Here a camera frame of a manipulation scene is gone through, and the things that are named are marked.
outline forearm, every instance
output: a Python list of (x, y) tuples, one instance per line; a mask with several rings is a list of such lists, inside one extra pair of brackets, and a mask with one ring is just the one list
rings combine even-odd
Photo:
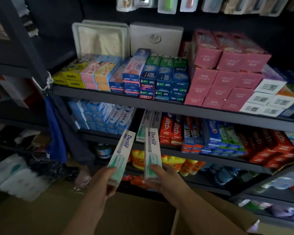
[(193, 234), (246, 235), (243, 230), (191, 191), (181, 204), (180, 211)]
[(93, 235), (102, 213), (103, 208), (86, 194), (62, 235)]

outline white and green toothpaste box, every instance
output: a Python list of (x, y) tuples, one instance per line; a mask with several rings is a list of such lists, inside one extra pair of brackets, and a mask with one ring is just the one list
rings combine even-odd
[(134, 142), (135, 134), (132, 131), (124, 130), (117, 147), (114, 150), (114, 153), (110, 159), (108, 167), (117, 167), (118, 170), (114, 173), (108, 180), (108, 184), (118, 187), (126, 167), (129, 154), (132, 149)]
[(157, 164), (162, 167), (158, 130), (156, 128), (146, 128), (144, 179), (160, 183), (157, 174), (150, 170), (150, 164)]
[(160, 124), (161, 124), (161, 116), (162, 116), (162, 112), (154, 111), (151, 118), (150, 128), (156, 128), (159, 132)]
[(146, 135), (145, 131), (146, 131), (146, 128), (150, 127), (153, 113), (154, 112), (152, 110), (145, 110), (144, 115), (142, 117), (142, 121), (140, 122), (140, 125), (139, 125), (137, 135), (136, 135), (136, 141), (145, 142), (145, 135)]

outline person's right arm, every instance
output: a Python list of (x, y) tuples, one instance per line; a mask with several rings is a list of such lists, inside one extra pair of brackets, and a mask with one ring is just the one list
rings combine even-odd
[(158, 165), (150, 165), (150, 169), (159, 176), (161, 184), (150, 180), (144, 182), (161, 192), (180, 210), (193, 234), (247, 234), (196, 194), (172, 167), (165, 163), (162, 163), (162, 166), (164, 169)]

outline pink box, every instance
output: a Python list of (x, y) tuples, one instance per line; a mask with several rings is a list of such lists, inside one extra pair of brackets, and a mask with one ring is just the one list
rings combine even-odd
[(187, 94), (185, 97), (184, 105), (202, 106), (205, 97)]
[(249, 73), (241, 71), (236, 87), (255, 89), (264, 78), (261, 73)]
[(253, 93), (253, 89), (234, 87), (229, 97), (227, 98), (227, 101), (245, 103), (252, 96)]
[(230, 110), (230, 111), (239, 111), (242, 109), (245, 102), (232, 102), (230, 100), (226, 100), (223, 106), (221, 107), (221, 110)]
[(86, 89), (98, 90), (97, 84), (94, 82), (84, 82)]
[(211, 86), (214, 82), (214, 79), (216, 78), (217, 73), (217, 70), (193, 65), (190, 68), (191, 82)]
[(225, 100), (223, 99), (215, 99), (211, 97), (206, 97), (203, 103), (203, 107), (221, 109)]
[(246, 61), (245, 51), (230, 34), (214, 32), (213, 35), (223, 51), (217, 69), (239, 72)]
[(214, 36), (208, 30), (195, 30), (192, 37), (189, 61), (192, 64), (214, 68), (222, 51)]
[(205, 97), (208, 95), (210, 88), (211, 86), (208, 85), (192, 83), (189, 88), (188, 94), (191, 94), (196, 97)]
[(233, 87), (231, 86), (215, 86), (212, 85), (208, 96), (209, 98), (227, 99)]
[(247, 72), (261, 72), (263, 67), (271, 58), (271, 55), (250, 40), (244, 34), (231, 33), (242, 49), (246, 51), (246, 61), (241, 70)]
[(239, 78), (238, 72), (229, 72), (219, 70), (213, 84), (215, 86), (236, 86), (237, 79)]
[(80, 72), (82, 81), (86, 82), (95, 82), (93, 74), (104, 64), (105, 62), (92, 62), (83, 71)]

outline blue cloth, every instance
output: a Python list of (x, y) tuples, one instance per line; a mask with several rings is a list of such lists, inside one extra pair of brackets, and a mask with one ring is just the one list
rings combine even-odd
[(50, 96), (45, 97), (46, 113), (49, 123), (49, 131), (51, 134), (51, 142), (47, 146), (47, 153), (50, 154), (51, 160), (57, 160), (61, 163), (66, 162), (66, 148), (63, 135), (55, 116), (54, 108)]

